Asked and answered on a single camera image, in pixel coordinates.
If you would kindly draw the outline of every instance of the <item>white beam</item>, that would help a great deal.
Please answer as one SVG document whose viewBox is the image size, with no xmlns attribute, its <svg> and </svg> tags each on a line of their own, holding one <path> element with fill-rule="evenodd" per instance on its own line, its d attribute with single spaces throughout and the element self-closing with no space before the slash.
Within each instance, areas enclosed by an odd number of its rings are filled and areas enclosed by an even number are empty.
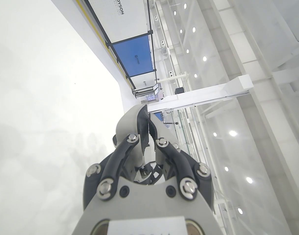
<svg viewBox="0 0 299 235">
<path fill-rule="evenodd" d="M 175 79 L 178 79 L 178 78 L 185 78 L 187 77 L 188 74 L 185 72 L 185 74 L 181 74 L 181 75 L 175 75 L 173 77 L 169 77 L 169 78 L 166 78 L 166 79 L 162 79 L 162 80 L 158 80 L 157 82 L 166 82 L 166 81 L 171 81 L 171 80 L 175 80 Z"/>
<path fill-rule="evenodd" d="M 249 75 L 239 76 L 228 83 L 189 91 L 165 97 L 163 100 L 148 105 L 149 112 L 180 109 L 192 105 L 231 99 L 234 95 L 245 94 L 253 87 Z"/>
</svg>

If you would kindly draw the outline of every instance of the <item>metal screw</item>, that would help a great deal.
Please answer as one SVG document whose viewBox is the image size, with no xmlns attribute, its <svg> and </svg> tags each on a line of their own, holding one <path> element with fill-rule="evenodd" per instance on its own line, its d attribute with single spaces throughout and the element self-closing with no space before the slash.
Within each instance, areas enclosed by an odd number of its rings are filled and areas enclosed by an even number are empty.
<svg viewBox="0 0 299 235">
<path fill-rule="evenodd" d="M 198 175 L 200 175 L 201 177 L 207 178 L 210 176 L 210 170 L 209 168 L 203 164 L 200 163 L 200 168 L 197 170 Z"/>
<path fill-rule="evenodd" d="M 173 145 L 173 147 L 174 147 L 178 152 L 181 152 L 181 149 L 179 148 L 179 145 L 178 145 L 178 144 L 173 143 L 172 145 Z"/>
<path fill-rule="evenodd" d="M 195 192 L 195 187 L 194 187 L 193 183 L 191 183 L 191 182 L 186 182 L 183 188 L 184 188 L 184 191 L 187 193 L 194 194 L 194 192 Z"/>
<path fill-rule="evenodd" d="M 159 140 L 157 140 L 157 145 L 159 147 L 164 148 L 164 147 L 167 147 L 168 144 L 169 144 L 169 142 L 165 138 L 159 138 Z"/>
<path fill-rule="evenodd" d="M 194 198 L 193 194 L 195 193 L 196 189 L 197 184 L 193 179 L 183 178 L 180 181 L 180 191 L 185 198 L 192 200 Z"/>
<path fill-rule="evenodd" d="M 102 168 L 99 164 L 93 164 L 87 170 L 87 177 L 89 178 L 91 175 L 93 175 L 95 173 L 97 173 L 97 174 L 100 173 L 101 169 Z"/>
<path fill-rule="evenodd" d="M 138 136 L 136 134 L 130 134 L 128 137 L 127 142 L 135 143 L 138 140 Z"/>
<path fill-rule="evenodd" d="M 96 194 L 100 199 L 107 199 L 110 197 L 111 184 L 114 181 L 110 178 L 104 179 L 99 183 Z"/>
</svg>

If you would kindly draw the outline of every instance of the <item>perforated panel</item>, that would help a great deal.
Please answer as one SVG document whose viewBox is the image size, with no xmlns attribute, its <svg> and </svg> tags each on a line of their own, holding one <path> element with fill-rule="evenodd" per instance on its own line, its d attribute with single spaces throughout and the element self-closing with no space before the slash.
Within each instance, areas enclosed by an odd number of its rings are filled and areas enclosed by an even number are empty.
<svg viewBox="0 0 299 235">
<path fill-rule="evenodd" d="M 143 0 L 88 0 L 112 43 L 147 33 Z"/>
</svg>

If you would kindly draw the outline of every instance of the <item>glass panel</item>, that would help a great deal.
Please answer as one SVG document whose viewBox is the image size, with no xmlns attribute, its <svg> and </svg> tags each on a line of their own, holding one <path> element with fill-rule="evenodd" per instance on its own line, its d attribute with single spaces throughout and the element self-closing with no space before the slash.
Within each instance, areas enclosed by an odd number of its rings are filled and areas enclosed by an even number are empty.
<svg viewBox="0 0 299 235">
<path fill-rule="evenodd" d="M 210 146 L 206 156 L 211 152 L 217 169 L 214 186 L 219 189 L 217 195 L 222 192 L 221 197 L 231 202 L 231 214 L 239 220 L 235 222 L 238 234 L 287 234 L 286 221 L 238 101 L 231 100 L 228 110 L 217 112 L 203 115 Z"/>
</svg>

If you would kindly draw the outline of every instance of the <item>blue panel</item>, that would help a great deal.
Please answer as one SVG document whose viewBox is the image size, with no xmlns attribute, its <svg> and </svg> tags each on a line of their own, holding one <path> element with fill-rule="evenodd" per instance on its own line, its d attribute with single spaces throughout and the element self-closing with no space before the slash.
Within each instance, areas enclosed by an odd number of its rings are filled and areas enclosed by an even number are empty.
<svg viewBox="0 0 299 235">
<path fill-rule="evenodd" d="M 148 36 L 116 44 L 114 49 L 129 76 L 153 71 Z"/>
<path fill-rule="evenodd" d="M 158 117 L 158 119 L 159 119 L 160 121 L 163 122 L 163 117 L 162 117 L 162 115 L 161 115 L 161 112 L 157 112 L 157 113 L 154 113 L 154 114 L 155 114 L 155 116 Z"/>
</svg>

